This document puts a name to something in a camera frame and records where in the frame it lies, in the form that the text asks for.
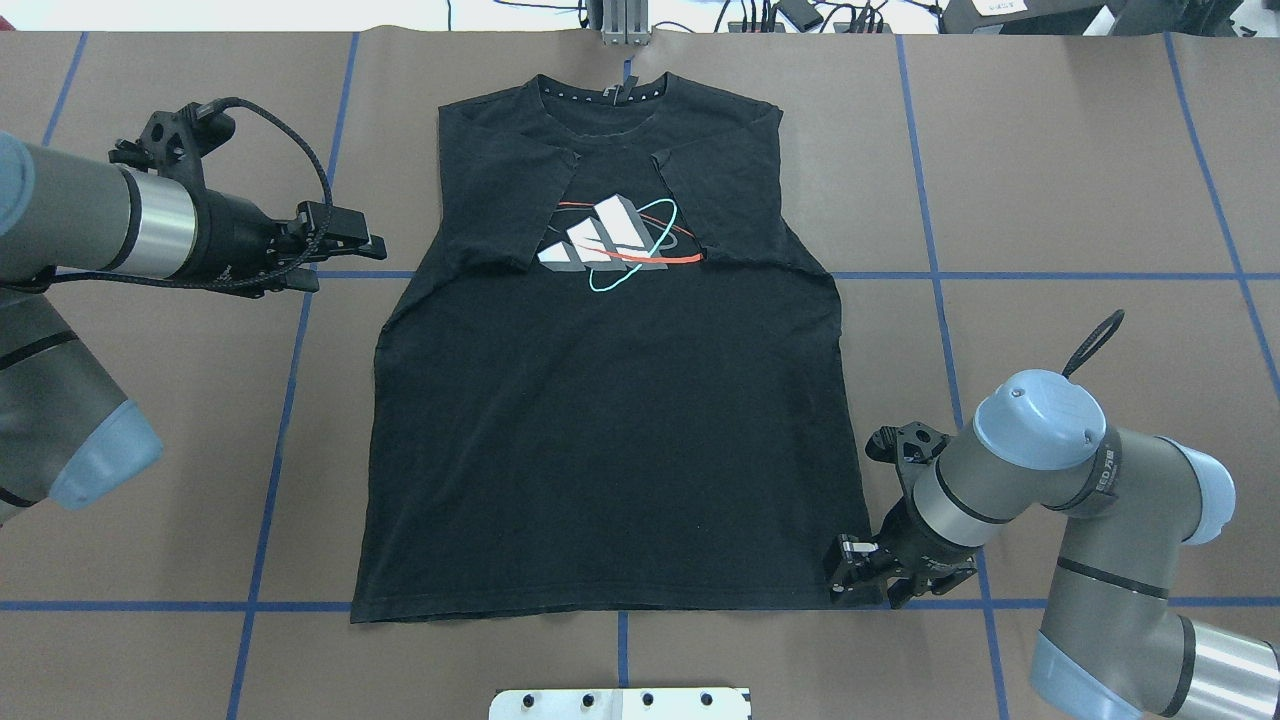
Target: black shirt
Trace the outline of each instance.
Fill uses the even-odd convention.
[[[352,621],[829,606],[823,551],[870,533],[781,118],[669,73],[618,104],[539,76],[440,109]]]

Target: robotic arm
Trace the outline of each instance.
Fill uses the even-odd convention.
[[[273,220],[248,200],[205,187],[201,158],[230,140],[232,106],[298,142],[324,202],[302,202],[296,218]],[[387,258],[361,213],[333,206],[301,137],[246,100],[155,113],[141,137],[118,141],[109,159],[0,132],[0,523],[45,497],[83,507],[163,451],[138,407],[41,295],[51,284],[102,279],[256,299],[317,291],[315,272],[302,266],[308,261]]]
[[[1082,720],[1280,716],[1275,647],[1167,609],[1178,546],[1213,539],[1234,512],[1217,460],[1108,425],[1088,391],[1047,370],[1011,377],[954,438],[913,423],[882,428],[867,452],[897,466],[904,497],[873,542],[840,536],[828,551],[836,601],[888,578],[895,609],[942,594],[1041,503],[1070,518],[1032,667],[1046,701]]]

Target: logo print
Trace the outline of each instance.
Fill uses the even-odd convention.
[[[660,222],[643,211],[657,205],[671,205],[671,218]],[[672,229],[678,229],[690,234],[689,231],[676,227],[678,208],[673,200],[662,199],[636,208],[634,202],[613,195],[594,206],[595,218],[585,218],[582,222],[571,225],[564,234],[568,240],[557,242],[538,254],[538,260],[548,269],[559,273],[588,272],[588,282],[594,292],[608,292],[639,270],[666,270],[668,265],[698,263],[701,254],[687,258],[664,258],[659,250],[676,246],[676,240],[671,237]],[[645,228],[645,219],[662,225],[662,233],[654,240]],[[612,284],[600,287],[595,283],[596,272],[623,272],[625,274]]]

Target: light blue squiggle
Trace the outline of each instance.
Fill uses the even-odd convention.
[[[644,208],[637,208],[636,211],[648,210],[649,208],[653,208],[659,202],[671,204],[671,219],[667,220],[667,227],[662,228],[662,234],[658,236],[658,240],[654,241],[653,247],[649,249],[649,258],[653,258],[654,255],[658,254],[658,246],[660,246],[663,242],[667,241],[667,236],[671,234],[671,228],[676,227],[676,215],[680,214],[680,208],[676,206],[676,201],[671,200],[669,197],[660,197],[658,200],[654,200],[653,202],[645,205]],[[591,286],[591,292],[609,292],[611,290],[631,279],[631,275],[636,274],[636,272],[640,270],[641,266],[643,265],[637,263],[636,266],[627,270],[625,275],[613,281],[613,284],[605,287],[595,287],[595,268],[591,268],[591,272],[588,273],[586,275],[586,282],[588,284]]]

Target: white label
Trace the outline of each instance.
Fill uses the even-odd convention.
[[[1027,12],[1024,0],[973,0],[973,6],[986,18]]]

